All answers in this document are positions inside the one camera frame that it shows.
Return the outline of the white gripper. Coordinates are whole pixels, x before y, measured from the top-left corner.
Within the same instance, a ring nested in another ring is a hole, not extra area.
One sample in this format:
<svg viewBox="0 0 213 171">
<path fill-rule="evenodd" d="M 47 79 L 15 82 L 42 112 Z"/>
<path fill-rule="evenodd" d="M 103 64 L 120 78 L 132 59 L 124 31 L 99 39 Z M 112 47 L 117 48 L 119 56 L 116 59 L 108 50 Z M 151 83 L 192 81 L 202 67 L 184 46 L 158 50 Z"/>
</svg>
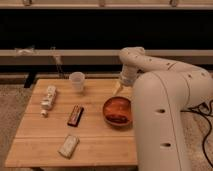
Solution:
<svg viewBox="0 0 213 171">
<path fill-rule="evenodd" d="M 130 67 L 127 65 L 122 66 L 122 71 L 120 72 L 120 82 L 116 82 L 113 95 L 116 96 L 120 91 L 122 91 L 123 86 L 132 86 L 137 78 L 137 68 Z"/>
</svg>

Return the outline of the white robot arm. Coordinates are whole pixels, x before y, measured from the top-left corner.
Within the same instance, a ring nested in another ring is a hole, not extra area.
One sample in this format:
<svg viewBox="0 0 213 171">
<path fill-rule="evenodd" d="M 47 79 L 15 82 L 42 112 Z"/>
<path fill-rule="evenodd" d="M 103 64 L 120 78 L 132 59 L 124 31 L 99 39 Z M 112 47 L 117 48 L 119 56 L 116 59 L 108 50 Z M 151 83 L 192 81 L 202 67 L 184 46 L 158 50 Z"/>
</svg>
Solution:
<svg viewBox="0 0 213 171">
<path fill-rule="evenodd" d="M 119 52 L 120 84 L 132 88 L 139 171 L 192 171 L 180 112 L 213 96 L 213 77 L 198 66 L 152 57 L 142 47 Z"/>
</svg>

